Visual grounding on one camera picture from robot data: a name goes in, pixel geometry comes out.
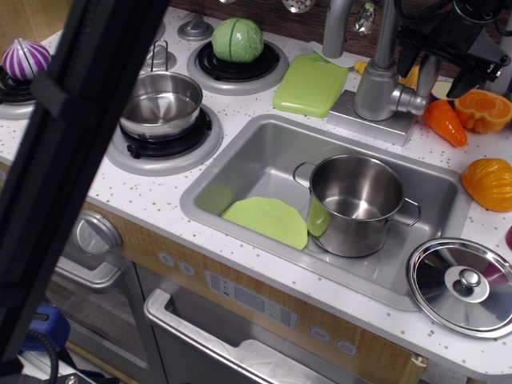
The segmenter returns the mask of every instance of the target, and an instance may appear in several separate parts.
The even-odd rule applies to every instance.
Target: pot handle
[[[317,166],[316,164],[313,164],[312,162],[301,162],[298,166],[295,167],[294,172],[292,173],[292,177],[294,178],[295,182],[298,182],[301,186],[304,186],[305,188],[309,189],[310,186],[308,184],[305,184],[304,182],[297,180],[297,178],[295,177],[298,169],[305,165],[312,166],[312,167]]]
[[[412,204],[413,206],[416,206],[416,208],[418,209],[418,216],[416,217],[416,219],[413,220],[412,222],[402,222],[400,220],[396,220],[396,219],[393,220],[392,218],[390,218],[390,219],[388,219],[388,222],[396,222],[397,224],[401,224],[403,226],[413,226],[421,218],[421,216],[422,216],[422,208],[419,206],[419,204],[417,204],[416,202],[413,202],[412,200],[409,200],[408,198],[404,198],[404,200],[406,202],[408,202],[409,204]]]

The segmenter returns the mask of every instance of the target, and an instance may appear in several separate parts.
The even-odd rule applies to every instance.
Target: oven door
[[[70,321],[71,349],[120,378],[166,383],[131,262],[114,252],[84,254],[68,244],[46,297]]]
[[[366,383],[170,280],[137,270],[144,292],[151,292],[144,311],[169,384]]]

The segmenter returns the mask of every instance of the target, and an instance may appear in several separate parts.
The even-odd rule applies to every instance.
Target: silver sink basin
[[[385,245],[372,255],[344,258],[324,251],[311,238],[304,250],[296,250],[221,218],[233,202],[261,196],[282,200],[306,219],[310,192],[293,180],[292,173],[302,162],[318,164],[337,154],[363,154],[392,168],[405,196],[421,206],[420,221],[412,227],[391,226]],[[298,177],[307,184],[310,170],[301,171]],[[195,221],[389,306],[416,311],[419,307],[406,282],[406,261],[417,246],[432,238],[461,235],[471,198],[459,178],[452,170],[268,114],[246,124],[183,193],[180,203]],[[411,210],[411,221],[416,214]]]

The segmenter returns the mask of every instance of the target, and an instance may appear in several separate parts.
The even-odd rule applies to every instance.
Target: toy orange slice
[[[454,104],[464,128],[480,134],[500,130],[512,119],[512,103],[487,90],[470,90]]]

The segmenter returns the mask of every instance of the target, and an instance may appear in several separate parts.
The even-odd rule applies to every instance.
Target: oven window
[[[147,361],[130,304],[119,288],[95,294],[54,275],[46,296],[69,320]]]

